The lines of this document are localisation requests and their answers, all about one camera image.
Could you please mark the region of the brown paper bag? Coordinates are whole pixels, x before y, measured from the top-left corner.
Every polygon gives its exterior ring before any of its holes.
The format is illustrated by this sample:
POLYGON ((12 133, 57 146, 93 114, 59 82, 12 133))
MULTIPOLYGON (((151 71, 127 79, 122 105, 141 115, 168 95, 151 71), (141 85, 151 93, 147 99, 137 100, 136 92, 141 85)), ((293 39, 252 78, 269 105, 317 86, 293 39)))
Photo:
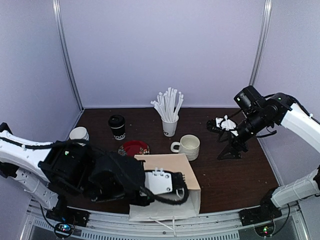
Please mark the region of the brown paper bag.
MULTIPOLYGON (((197 217, 201 206, 201 189, 194 174, 194 171, 184 153, 176 154, 151 154, 151 155, 135 155, 137 160, 144 161, 144 170, 154 170, 155 168, 164 169, 173 173, 180 172, 184 175, 185 196, 188 196, 186 202, 178 205, 161 203, 157 200, 149 206, 129 206, 129 221, 131 222, 157 222, 162 224, 163 221, 172 222, 172 226, 168 226, 176 236, 175 223, 177 220, 185 220, 197 217)), ((175 194, 165 193, 155 195, 172 201, 181 201, 175 194)))

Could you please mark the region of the black white paper cup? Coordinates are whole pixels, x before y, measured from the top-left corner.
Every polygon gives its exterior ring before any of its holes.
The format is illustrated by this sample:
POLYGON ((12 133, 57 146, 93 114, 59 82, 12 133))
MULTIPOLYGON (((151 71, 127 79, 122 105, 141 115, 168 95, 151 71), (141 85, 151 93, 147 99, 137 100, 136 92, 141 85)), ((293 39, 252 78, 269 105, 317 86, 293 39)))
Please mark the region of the black white paper cup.
POLYGON ((126 123, 119 128, 110 127, 113 137, 117 140, 123 140, 126 137, 126 123))

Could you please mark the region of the stack of paper cups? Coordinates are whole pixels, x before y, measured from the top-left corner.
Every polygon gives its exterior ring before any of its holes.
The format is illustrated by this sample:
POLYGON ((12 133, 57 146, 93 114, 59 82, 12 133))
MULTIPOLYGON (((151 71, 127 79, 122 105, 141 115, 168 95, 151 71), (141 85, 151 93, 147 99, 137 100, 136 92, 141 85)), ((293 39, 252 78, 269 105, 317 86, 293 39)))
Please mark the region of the stack of paper cups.
POLYGON ((81 146, 85 146, 86 143, 79 142, 79 140, 89 141, 90 136, 89 136, 89 133, 85 127, 79 126, 79 127, 74 128, 69 133, 69 139, 70 140, 77 140, 77 142, 76 142, 77 144, 79 144, 81 146))

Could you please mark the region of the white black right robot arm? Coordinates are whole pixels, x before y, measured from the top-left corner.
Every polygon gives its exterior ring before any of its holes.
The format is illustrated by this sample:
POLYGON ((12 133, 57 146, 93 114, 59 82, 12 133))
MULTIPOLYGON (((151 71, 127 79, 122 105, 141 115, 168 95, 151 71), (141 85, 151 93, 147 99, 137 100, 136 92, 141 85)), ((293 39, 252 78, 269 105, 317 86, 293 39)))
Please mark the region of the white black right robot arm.
POLYGON ((260 94, 252 85, 238 92, 235 113, 215 117, 207 129, 224 144, 217 159, 238 160, 258 140, 279 183, 256 210, 268 220, 288 204, 320 195, 320 123, 293 96, 278 92, 260 94))

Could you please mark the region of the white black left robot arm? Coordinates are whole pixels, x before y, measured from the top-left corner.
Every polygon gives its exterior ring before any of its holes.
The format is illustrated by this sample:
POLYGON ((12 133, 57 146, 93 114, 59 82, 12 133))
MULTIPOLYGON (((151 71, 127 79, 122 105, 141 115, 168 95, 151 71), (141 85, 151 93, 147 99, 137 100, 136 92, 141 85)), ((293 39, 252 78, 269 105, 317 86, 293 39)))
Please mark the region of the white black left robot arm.
POLYGON ((107 152, 88 140, 35 142, 13 135, 0 125, 0 174, 21 181, 61 222, 72 218, 66 194, 92 202, 128 199, 137 206, 154 202, 145 187, 144 163, 132 156, 107 152))

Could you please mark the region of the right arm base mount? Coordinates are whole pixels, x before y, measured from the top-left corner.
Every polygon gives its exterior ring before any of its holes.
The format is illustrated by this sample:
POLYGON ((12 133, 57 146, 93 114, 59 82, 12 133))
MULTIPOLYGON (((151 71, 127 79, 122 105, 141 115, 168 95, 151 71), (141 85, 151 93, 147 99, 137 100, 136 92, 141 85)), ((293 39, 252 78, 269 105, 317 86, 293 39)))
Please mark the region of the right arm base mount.
POLYGON ((239 213, 242 226, 257 225, 255 232, 260 237, 272 237, 276 233, 275 219, 282 216, 281 210, 270 199, 263 199, 260 206, 245 208, 239 213))

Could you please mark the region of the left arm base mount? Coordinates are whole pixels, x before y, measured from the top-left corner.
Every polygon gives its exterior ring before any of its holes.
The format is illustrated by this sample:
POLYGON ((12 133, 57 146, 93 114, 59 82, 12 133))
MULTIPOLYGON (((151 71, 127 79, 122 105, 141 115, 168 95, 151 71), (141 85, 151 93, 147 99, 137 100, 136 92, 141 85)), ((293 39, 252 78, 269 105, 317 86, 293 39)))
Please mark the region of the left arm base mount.
POLYGON ((56 206, 45 214, 43 209, 41 211, 55 236, 62 240, 69 238, 76 226, 86 227, 90 217, 88 211, 68 207, 65 199, 59 199, 56 206))

